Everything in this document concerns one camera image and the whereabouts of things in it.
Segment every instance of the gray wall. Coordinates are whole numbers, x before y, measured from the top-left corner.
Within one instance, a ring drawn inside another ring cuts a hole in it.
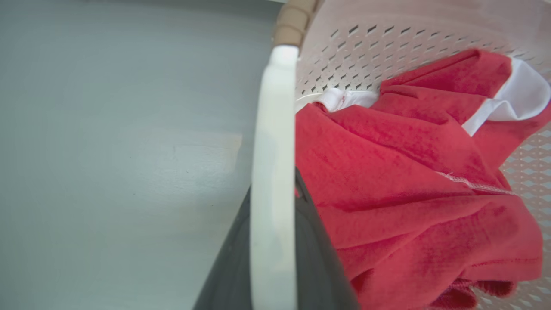
[[[0,309],[191,308],[279,7],[0,0]]]

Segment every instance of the basket handle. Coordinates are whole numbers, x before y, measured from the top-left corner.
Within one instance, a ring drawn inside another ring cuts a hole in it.
[[[279,11],[273,44],[302,48],[308,27],[323,0],[289,0]]]

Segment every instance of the seam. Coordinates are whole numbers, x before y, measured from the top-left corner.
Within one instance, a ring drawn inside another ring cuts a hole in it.
[[[467,180],[467,179],[465,179],[465,178],[460,178],[460,177],[453,176],[453,175],[451,175],[451,173],[445,174],[445,173],[438,172],[438,171],[437,171],[436,173],[440,174],[441,176],[443,176],[444,178],[446,178],[446,179],[448,179],[448,180],[450,180],[450,181],[452,181],[452,182],[455,182],[455,183],[464,183],[464,184],[467,185],[470,189],[479,190],[479,191],[485,191],[485,192],[488,192],[488,193],[500,193],[500,194],[518,196],[518,195],[517,195],[515,192],[513,192],[513,191],[504,190],[504,189],[497,188],[497,187],[490,186],[490,185],[471,183],[469,180]]]

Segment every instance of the white plastic laundry basket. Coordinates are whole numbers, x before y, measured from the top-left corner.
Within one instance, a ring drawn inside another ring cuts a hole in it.
[[[276,47],[258,106],[251,191],[252,299],[258,309],[296,304],[294,106],[311,102],[330,87],[377,92],[385,79],[466,49],[523,59],[551,81],[551,4],[545,0],[289,2],[278,19]],[[547,253],[551,252],[551,208],[545,204],[551,201],[551,157],[546,154],[551,149],[550,130],[529,140],[530,147],[514,155],[519,158],[508,160],[509,165],[519,160],[519,168],[505,167],[513,189],[543,223]],[[534,165],[528,170],[533,173],[523,172],[528,165]],[[544,276],[521,284],[512,300],[483,296],[479,308],[547,309],[549,260]]]

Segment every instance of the red fabric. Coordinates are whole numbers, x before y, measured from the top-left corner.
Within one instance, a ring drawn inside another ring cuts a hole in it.
[[[296,165],[363,309],[465,309],[470,286],[507,296],[540,276],[542,235],[510,187],[508,155],[551,120],[461,125],[511,74],[510,59],[466,51],[381,85],[370,109],[296,115]]]

